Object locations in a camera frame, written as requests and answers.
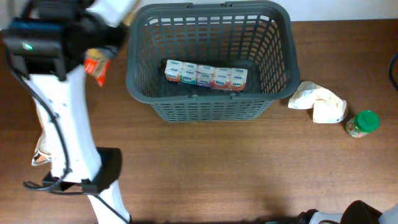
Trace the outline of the tissue packets multipack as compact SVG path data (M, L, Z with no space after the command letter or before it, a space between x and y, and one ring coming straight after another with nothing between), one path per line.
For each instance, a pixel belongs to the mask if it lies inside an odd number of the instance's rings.
M216 90L243 91L247 82L248 70L167 60L165 77L170 82Z

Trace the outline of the grey plastic shopping basket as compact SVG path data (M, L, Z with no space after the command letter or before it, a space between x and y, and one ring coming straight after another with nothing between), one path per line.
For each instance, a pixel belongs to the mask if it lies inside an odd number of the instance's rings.
M233 92L170 82L170 59L245 68L246 86ZM290 17L277 3L150 4L130 25L127 90L166 121L254 119L299 83Z

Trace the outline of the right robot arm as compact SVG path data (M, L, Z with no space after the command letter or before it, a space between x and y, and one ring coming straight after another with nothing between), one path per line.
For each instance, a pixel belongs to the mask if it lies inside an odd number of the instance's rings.
M380 212L361 200L352 202L343 213L325 213L308 210L297 216L293 223L302 224L397 224L397 204Z

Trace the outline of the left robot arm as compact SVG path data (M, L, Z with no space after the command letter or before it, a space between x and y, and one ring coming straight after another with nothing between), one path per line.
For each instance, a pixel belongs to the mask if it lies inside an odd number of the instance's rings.
M52 166L29 190L69 195L78 186L99 223L130 223L119 189L122 155L96 147L85 97L86 52L117 54L126 36L124 20L134 1L28 1L4 30L6 60L32 95L43 122Z

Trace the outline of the cream paper bag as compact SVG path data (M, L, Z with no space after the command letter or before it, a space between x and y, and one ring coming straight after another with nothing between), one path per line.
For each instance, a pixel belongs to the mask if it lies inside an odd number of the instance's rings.
M333 124L348 114L347 102L332 91L310 81L303 81L289 99L288 107L296 110L313 109L314 123Z

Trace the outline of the red orange pasta packet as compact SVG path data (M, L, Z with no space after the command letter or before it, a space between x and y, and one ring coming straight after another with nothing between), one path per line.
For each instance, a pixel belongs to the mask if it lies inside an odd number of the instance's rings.
M110 62L111 59L100 49L88 49L85 52L85 73L93 77L99 86L103 86Z

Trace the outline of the green lid glass jar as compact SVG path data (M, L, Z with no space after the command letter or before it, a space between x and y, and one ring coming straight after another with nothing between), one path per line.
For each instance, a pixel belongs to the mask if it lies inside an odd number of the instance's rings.
M354 138L361 138L380 126L379 116L370 110L364 110L351 118L345 126L346 132Z

